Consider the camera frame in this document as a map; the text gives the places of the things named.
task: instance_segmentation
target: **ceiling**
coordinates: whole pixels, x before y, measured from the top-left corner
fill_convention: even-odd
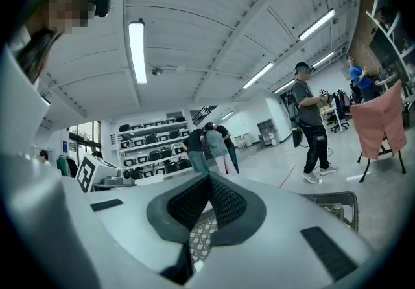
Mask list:
[[[357,7],[359,0],[112,0],[107,17],[54,45],[39,87],[51,101],[47,125],[248,101],[290,80],[299,61],[312,64],[347,49]],[[299,41],[330,8],[335,24]],[[140,18],[148,82],[137,85],[126,31]],[[274,68],[243,90],[268,62]],[[163,74],[153,76],[152,67]]]

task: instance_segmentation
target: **gray floor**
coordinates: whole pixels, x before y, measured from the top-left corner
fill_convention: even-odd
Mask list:
[[[415,129],[407,130],[408,143],[401,151],[405,175],[397,154],[387,154],[372,161],[364,183],[359,183],[358,176],[363,174],[367,159],[357,163],[361,149],[353,122],[350,123],[342,133],[327,132],[329,147],[333,149],[329,162],[340,170],[319,176],[316,169],[320,184],[310,184],[301,177],[308,148],[294,148],[291,139],[274,148],[257,151],[256,146],[251,146],[238,151],[240,175],[299,193],[353,191],[359,204],[359,234],[374,249],[380,249],[393,241],[414,201]],[[307,145],[307,141],[304,139],[302,144]]]

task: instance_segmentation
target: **fluorescent light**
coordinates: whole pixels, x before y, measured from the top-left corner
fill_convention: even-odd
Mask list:
[[[315,30],[319,29],[325,22],[331,19],[335,15],[335,10],[330,9],[327,13],[325,13],[321,18],[317,19],[317,21],[311,25],[307,30],[301,33],[298,37],[301,41],[305,38],[310,36]]]
[[[133,22],[128,25],[131,59],[138,84],[146,84],[144,60],[144,23]]]
[[[332,57],[333,55],[334,55],[334,52],[331,52],[330,54],[326,55],[320,61],[313,64],[313,68],[316,67],[317,65],[321,64],[322,62],[326,61],[328,58]]]
[[[227,114],[227,116],[223,117],[222,120],[226,119],[227,117],[231,116],[233,114],[233,112],[231,111],[229,114]]]
[[[258,72],[258,74],[256,74],[254,77],[252,77],[250,79],[250,81],[243,86],[243,89],[247,89],[248,87],[250,87],[253,83],[255,83],[258,79],[260,79],[261,76],[263,76],[273,66],[274,66],[274,64],[272,62],[270,62],[269,64],[264,66],[264,68],[262,68],[262,70],[260,72]]]
[[[274,93],[278,93],[281,90],[285,89],[287,86],[291,85],[292,83],[294,83],[295,80],[291,80],[291,82],[286,83],[283,87],[280,87],[277,91],[275,91]]]

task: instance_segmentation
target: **office chair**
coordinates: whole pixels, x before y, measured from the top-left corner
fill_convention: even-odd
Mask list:
[[[347,119],[347,118],[346,118],[346,116],[344,114],[343,107],[342,107],[342,104],[340,102],[340,98],[338,97],[338,94],[337,93],[333,93],[333,98],[335,99],[335,102],[336,102],[336,111],[337,111],[338,118],[340,120],[340,124],[337,122],[335,126],[333,126],[333,127],[330,128],[330,130],[332,132],[336,133],[337,129],[340,128],[340,125],[343,128],[347,129],[348,126],[349,126],[349,124],[346,123],[346,122],[342,122],[342,120]]]

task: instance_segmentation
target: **shelf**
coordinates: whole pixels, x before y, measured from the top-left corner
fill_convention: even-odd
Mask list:
[[[123,136],[125,139],[131,139],[136,137],[143,137],[146,135],[157,134],[161,132],[169,132],[172,130],[178,130],[182,128],[186,128],[189,124],[188,121],[185,122],[177,122],[177,123],[170,123],[170,124],[163,124],[161,126],[149,126],[147,128],[142,129],[134,129],[128,130],[123,132],[117,132],[117,135]]]
[[[152,143],[152,144],[144,144],[144,145],[136,146],[136,147],[120,148],[118,151],[120,153],[130,153],[130,152],[135,152],[135,151],[140,151],[140,150],[149,150],[151,148],[157,148],[158,146],[176,144],[176,143],[179,143],[181,141],[184,141],[185,139],[187,139],[187,136],[179,137],[179,138],[175,138],[175,139],[168,139],[166,141],[158,141],[157,143]]]
[[[193,169],[193,167],[189,167],[189,168],[186,168],[186,169],[178,170],[177,172],[171,172],[171,173],[168,173],[168,174],[163,174],[163,178],[168,178],[170,176],[173,176],[173,175],[176,175],[176,174],[180,174],[182,172],[188,172],[188,171],[190,171],[192,169]]]
[[[165,157],[164,159],[160,159],[160,160],[147,161],[147,162],[140,163],[138,165],[123,167],[123,169],[135,169],[135,168],[145,167],[145,166],[149,166],[149,165],[155,165],[156,163],[161,163],[161,162],[166,161],[166,160],[176,159],[177,157],[182,157],[184,155],[185,155],[185,152],[183,152],[181,154],[176,154],[175,156]]]

